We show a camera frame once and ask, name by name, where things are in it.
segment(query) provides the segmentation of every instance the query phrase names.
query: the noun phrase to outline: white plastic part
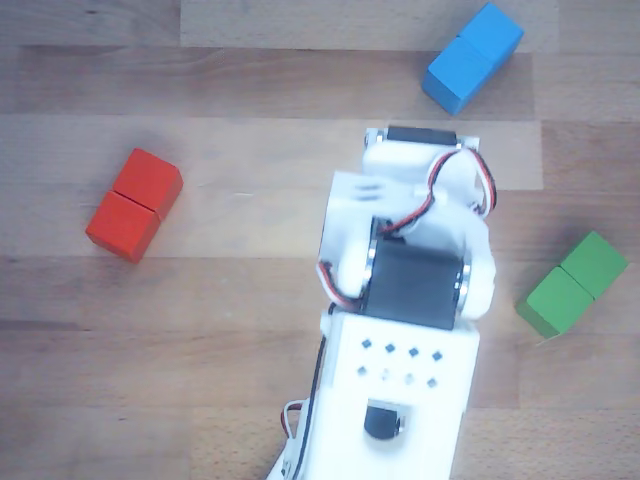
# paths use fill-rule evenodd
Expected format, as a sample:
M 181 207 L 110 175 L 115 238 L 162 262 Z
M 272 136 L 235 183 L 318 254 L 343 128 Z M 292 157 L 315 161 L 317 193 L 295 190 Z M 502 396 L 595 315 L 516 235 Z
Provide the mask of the white plastic part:
M 386 141 L 385 133 L 367 130 L 364 173 L 336 172 L 327 204 L 319 256 L 334 265 L 334 280 L 349 296 L 357 296 L 362 286 L 373 217 L 397 221 L 415 211 L 429 193 L 430 168 L 451 149 Z M 461 138 L 463 146 L 478 149 L 477 138 Z M 432 207 L 402 231 L 408 244 L 453 252 L 470 265 L 464 307 L 453 330 L 339 311 L 323 314 L 325 357 L 296 480 L 449 479 L 478 352 L 471 321 L 489 309 L 496 273 L 488 228 L 473 212 L 487 191 L 486 184 L 476 186 L 477 168 L 470 152 L 451 157 L 433 188 Z M 369 436 L 364 430 L 368 405 L 402 412 L 402 432 L 387 442 Z M 308 408 L 307 399 L 298 431 L 268 480 L 293 478 Z
M 298 480 L 448 480 L 475 370 L 474 326 L 445 331 L 347 313 L 332 323 Z M 368 405 L 401 412 L 402 432 L 371 437 Z M 302 435 L 299 428 L 298 441 Z M 299 451 L 286 453 L 291 479 Z
M 372 218 L 399 220 L 418 208 L 425 197 L 423 189 L 388 178 L 335 173 L 327 203 L 320 258 L 337 265 L 339 286 L 352 293 L 359 288 L 360 272 L 363 271 L 360 265 Z M 469 288 L 460 317 L 478 319 L 489 309 L 494 292 L 496 269 L 489 245 L 489 229 L 482 218 L 457 202 L 443 186 L 434 188 L 434 197 L 435 202 L 427 214 L 403 232 L 405 239 L 410 245 L 453 252 L 471 265 Z M 340 267 L 345 261 L 357 266 L 347 267 L 343 263 Z M 354 268 L 353 276 L 349 268 Z

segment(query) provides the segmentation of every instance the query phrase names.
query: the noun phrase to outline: green block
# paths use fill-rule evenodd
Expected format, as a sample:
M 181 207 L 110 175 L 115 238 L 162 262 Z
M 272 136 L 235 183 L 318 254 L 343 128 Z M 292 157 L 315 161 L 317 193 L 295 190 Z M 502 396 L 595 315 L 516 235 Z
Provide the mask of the green block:
M 560 266 L 593 298 L 598 298 L 627 268 L 628 264 L 627 259 L 604 238 L 596 232 L 591 232 Z
M 567 272 L 555 267 L 516 306 L 518 314 L 545 338 L 565 333 L 593 303 Z

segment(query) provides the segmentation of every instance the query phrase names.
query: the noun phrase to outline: blue cube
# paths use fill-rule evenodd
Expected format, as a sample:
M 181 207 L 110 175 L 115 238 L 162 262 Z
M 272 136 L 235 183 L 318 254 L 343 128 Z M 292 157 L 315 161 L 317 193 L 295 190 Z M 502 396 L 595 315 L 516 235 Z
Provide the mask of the blue cube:
M 458 34 L 493 64 L 497 70 L 507 61 L 524 35 L 513 20 L 487 3 Z
M 456 115 L 507 61 L 524 31 L 487 3 L 427 68 L 422 89 Z
M 427 68 L 422 90 L 455 115 L 485 84 L 492 69 L 491 62 L 466 40 L 455 38 Z

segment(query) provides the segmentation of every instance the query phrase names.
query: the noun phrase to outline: wooden floor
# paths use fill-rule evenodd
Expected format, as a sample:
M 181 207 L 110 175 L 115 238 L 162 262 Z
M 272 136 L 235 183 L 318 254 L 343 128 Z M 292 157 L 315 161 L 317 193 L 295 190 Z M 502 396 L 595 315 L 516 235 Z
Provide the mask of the wooden floor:
M 640 479 L 640 3 L 498 0 L 525 37 L 452 119 L 420 77 L 482 3 L 0 2 L 0 478 L 264 478 L 331 175 L 392 121 L 480 135 L 500 189 L 453 478 Z M 135 267 L 84 236 L 134 147 L 185 178 Z M 541 343 L 513 304 L 591 229 L 632 264 Z

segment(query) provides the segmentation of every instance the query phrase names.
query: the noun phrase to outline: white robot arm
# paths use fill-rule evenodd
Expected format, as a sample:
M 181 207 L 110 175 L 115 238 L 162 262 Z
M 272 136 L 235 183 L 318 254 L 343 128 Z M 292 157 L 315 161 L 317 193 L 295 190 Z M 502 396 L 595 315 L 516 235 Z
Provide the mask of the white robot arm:
M 484 218 L 497 196 L 478 148 L 455 132 L 369 129 L 363 173 L 336 172 L 317 267 L 332 303 L 268 480 L 449 478 L 474 321 L 494 290 Z

